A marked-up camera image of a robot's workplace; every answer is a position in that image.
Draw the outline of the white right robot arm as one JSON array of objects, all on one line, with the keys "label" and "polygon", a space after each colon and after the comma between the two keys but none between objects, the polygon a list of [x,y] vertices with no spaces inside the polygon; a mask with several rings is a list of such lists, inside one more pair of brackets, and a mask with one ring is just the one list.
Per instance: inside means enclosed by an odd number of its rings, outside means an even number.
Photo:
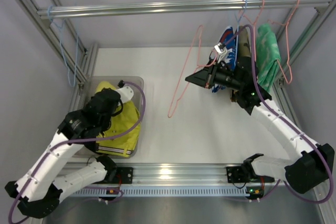
[{"label": "white right robot arm", "polygon": [[185,81],[206,89],[216,84],[233,89],[238,105],[262,124],[286,151],[288,159],[264,154],[245,159],[241,168],[248,179],[261,176],[280,179],[299,194],[326,180],[333,183],[334,149],[312,140],[277,107],[271,95],[257,82],[253,57],[241,57],[234,71],[217,63],[204,67]]}]

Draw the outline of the light blue wire hanger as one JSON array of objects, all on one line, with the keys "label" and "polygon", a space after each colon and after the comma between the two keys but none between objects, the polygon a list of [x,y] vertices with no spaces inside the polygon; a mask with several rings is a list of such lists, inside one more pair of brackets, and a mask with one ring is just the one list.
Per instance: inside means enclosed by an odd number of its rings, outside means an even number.
[{"label": "light blue wire hanger", "polygon": [[75,38],[70,38],[70,30],[67,27],[68,21],[65,18],[52,17],[51,11],[54,7],[55,5],[50,5],[47,8],[47,18],[58,31],[59,48],[62,60],[67,69],[68,84],[71,88],[74,88],[78,84],[77,77],[79,74],[79,34],[75,31]]}]

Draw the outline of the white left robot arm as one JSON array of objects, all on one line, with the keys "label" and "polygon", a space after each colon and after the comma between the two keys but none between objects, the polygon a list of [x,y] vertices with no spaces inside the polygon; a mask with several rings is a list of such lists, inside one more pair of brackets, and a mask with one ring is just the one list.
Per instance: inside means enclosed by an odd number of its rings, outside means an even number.
[{"label": "white left robot arm", "polygon": [[84,146],[84,140],[96,137],[110,126],[118,106],[130,101],[129,88],[104,88],[76,111],[69,112],[53,140],[34,166],[17,181],[8,182],[5,190],[14,198],[14,206],[26,217],[44,218],[74,192],[96,182],[113,181],[117,166],[106,155],[96,157],[90,165],[65,176],[59,172],[68,160]]}]

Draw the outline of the yellow-green trousers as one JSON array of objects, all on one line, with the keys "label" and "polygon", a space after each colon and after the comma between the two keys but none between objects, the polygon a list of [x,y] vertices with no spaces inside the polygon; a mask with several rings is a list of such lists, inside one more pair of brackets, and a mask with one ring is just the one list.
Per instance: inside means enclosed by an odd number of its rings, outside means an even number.
[{"label": "yellow-green trousers", "polygon": [[114,137],[126,132],[134,126],[140,118],[140,112],[133,101],[126,102],[123,107],[118,106],[117,110],[122,110],[122,112],[113,116],[108,129],[98,135],[98,138],[108,137],[108,139],[92,143],[90,149],[98,154],[130,158],[134,154],[138,143],[141,125],[138,124],[131,132],[124,136]]}]

